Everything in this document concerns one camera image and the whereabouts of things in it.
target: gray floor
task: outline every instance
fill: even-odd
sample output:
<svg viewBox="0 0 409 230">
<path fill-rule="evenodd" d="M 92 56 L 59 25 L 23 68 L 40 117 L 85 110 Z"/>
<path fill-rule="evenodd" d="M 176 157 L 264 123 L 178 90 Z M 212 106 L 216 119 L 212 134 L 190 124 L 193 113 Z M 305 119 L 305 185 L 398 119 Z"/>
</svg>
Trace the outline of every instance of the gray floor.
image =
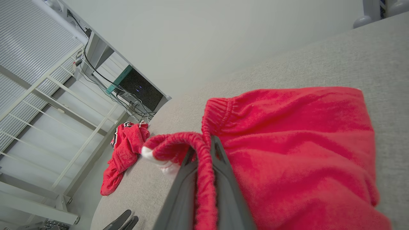
<svg viewBox="0 0 409 230">
<path fill-rule="evenodd" d="M 101 157 L 96 161 L 94 167 L 85 178 L 84 182 L 78 188 L 72 197 L 71 204 L 67 205 L 69 212 L 79 214 L 80 221 L 72 225 L 70 230 L 89 230 L 91 227 L 92 217 L 97 209 L 101 199 L 100 189 L 104 170 L 108 167 L 108 160 L 112 157 L 113 149 L 109 143 Z"/>
</svg>

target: white wall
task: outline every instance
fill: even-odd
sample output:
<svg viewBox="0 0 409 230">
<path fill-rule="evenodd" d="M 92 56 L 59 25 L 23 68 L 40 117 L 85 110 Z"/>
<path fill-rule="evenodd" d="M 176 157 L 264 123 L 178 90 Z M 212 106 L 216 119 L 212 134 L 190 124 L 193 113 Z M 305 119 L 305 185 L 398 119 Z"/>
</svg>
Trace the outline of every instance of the white wall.
<svg viewBox="0 0 409 230">
<path fill-rule="evenodd" d="M 126 64 L 124 60 L 122 60 L 117 54 L 113 54 L 105 63 L 103 63 L 98 71 L 113 81 L 125 69 L 126 65 L 124 64 Z M 76 81 L 70 87 L 70 89 L 85 99 L 87 103 L 91 104 L 103 115 L 108 114 L 113 105 L 115 105 L 115 102 L 113 102 L 108 96 L 104 95 L 97 85 L 86 81 L 84 78 L 81 78 L 80 82 Z M 68 106 L 71 110 L 91 121 L 95 125 L 98 125 L 104 118 L 102 115 L 90 109 L 87 105 L 67 92 L 63 93 L 58 101 Z M 123 111 L 123 107 L 118 107 L 111 117 L 117 119 Z M 40 119 L 35 122 L 34 126 L 40 130 L 46 131 L 47 133 L 31 128 L 22 136 L 21 140 L 32 143 L 48 152 L 55 153 L 66 160 L 50 157 L 45 155 L 44 151 L 42 150 L 33 149 L 26 144 L 18 142 L 8 152 L 9 155 L 23 158 L 36 165 L 42 166 L 47 170 L 42 171 L 7 157 L 4 157 L 0 161 L 0 167 L 2 167 L 1 172 L 5 174 L 14 176 L 18 179 L 41 186 L 43 188 L 50 189 L 55 180 L 58 178 L 59 174 L 65 169 L 66 165 L 81 148 L 82 144 L 87 140 L 88 136 L 91 135 L 93 130 L 85 127 L 66 114 L 58 112 L 54 108 L 48 109 L 47 114 L 68 125 L 78 133 L 73 132 L 65 126 L 62 126 L 57 121 L 47 117 L 46 115 L 42 115 Z M 112 125 L 113 122 L 106 121 L 102 129 L 108 131 Z M 75 161 L 70 170 L 68 170 L 66 176 L 63 177 L 59 185 L 54 189 L 55 192 L 65 192 L 67 187 L 72 182 L 72 179 L 84 165 L 102 138 L 102 135 L 97 134 L 92 139 L 84 152 Z M 16 189 L 11 186 L 1 186 L 0 190 L 37 202 L 41 202 L 43 199 L 41 196 Z M 54 205 L 54 203 L 50 200 L 47 200 L 46 204 L 51 206 Z M 28 213 L 17 210 L 8 210 L 0 206 L 0 219 L 25 224 L 29 217 L 30 214 Z M 17 225 L 0 222 L 0 229 L 3 229 L 6 226 L 15 228 Z"/>
<path fill-rule="evenodd" d="M 352 29 L 361 0 L 62 0 L 172 97 Z"/>
</svg>

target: red cloth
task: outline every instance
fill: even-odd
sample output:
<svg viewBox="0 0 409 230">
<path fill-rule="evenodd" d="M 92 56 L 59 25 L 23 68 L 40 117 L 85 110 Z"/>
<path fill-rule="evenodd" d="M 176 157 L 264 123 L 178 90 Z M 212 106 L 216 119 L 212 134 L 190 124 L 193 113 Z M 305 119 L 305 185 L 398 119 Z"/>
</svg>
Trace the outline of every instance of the red cloth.
<svg viewBox="0 0 409 230">
<path fill-rule="evenodd" d="M 135 164 L 142 145 L 149 138 L 148 124 L 134 125 L 125 122 L 117 127 L 111 141 L 114 152 L 108 161 L 108 168 L 103 173 L 101 195 L 107 196 L 115 191 L 122 180 L 123 172 Z"/>
<path fill-rule="evenodd" d="M 254 222 L 264 229 L 391 229 L 375 210 L 374 131 L 362 92 L 255 90 L 207 102 L 202 132 L 159 135 L 142 155 L 175 168 L 198 153 L 196 230 L 216 229 L 210 135 L 226 151 Z"/>
</svg>

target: white horizontal blinds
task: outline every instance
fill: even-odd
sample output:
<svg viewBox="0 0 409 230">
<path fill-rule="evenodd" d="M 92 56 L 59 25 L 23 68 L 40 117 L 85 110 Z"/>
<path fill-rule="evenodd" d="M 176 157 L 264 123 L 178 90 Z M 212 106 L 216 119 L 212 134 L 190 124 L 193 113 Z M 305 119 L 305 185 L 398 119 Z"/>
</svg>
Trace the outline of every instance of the white horizontal blinds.
<svg viewBox="0 0 409 230">
<path fill-rule="evenodd" d="M 79 42 L 72 35 L 44 14 L 30 0 L 0 1 L 0 65 L 33 84 L 58 60 L 72 51 Z M 72 70 L 72 60 L 63 67 Z M 52 77 L 65 82 L 70 75 L 59 68 Z M 25 89 L 4 75 L 0 75 L 0 111 L 5 110 Z M 52 95 L 58 87 L 44 82 L 39 89 Z M 25 99 L 30 105 L 42 109 L 46 102 L 30 94 Z M 37 114 L 27 103 L 21 102 L 12 114 L 30 122 Z M 2 132 L 16 137 L 26 125 L 7 116 L 0 122 Z M 0 133 L 0 150 L 4 151 L 13 138 Z"/>
</svg>

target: red velvet fabric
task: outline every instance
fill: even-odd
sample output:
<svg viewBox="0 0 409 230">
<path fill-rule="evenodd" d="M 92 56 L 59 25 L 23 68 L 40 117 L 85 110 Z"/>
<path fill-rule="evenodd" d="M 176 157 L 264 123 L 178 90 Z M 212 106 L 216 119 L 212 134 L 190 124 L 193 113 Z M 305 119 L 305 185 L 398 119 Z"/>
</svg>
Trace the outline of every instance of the red velvet fabric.
<svg viewBox="0 0 409 230">
<path fill-rule="evenodd" d="M 146 139 L 149 138 L 148 124 L 134 125 L 132 122 L 120 124 L 111 141 L 112 158 L 103 173 L 101 195 L 107 196 L 115 191 L 122 180 L 123 172 L 136 163 L 138 154 Z"/>
<path fill-rule="evenodd" d="M 202 132 L 159 135 L 145 146 L 180 163 L 198 152 L 195 229 L 216 229 L 210 135 L 226 151 L 257 228 L 391 229 L 375 210 L 374 131 L 360 90 L 255 90 L 207 102 Z"/>
</svg>

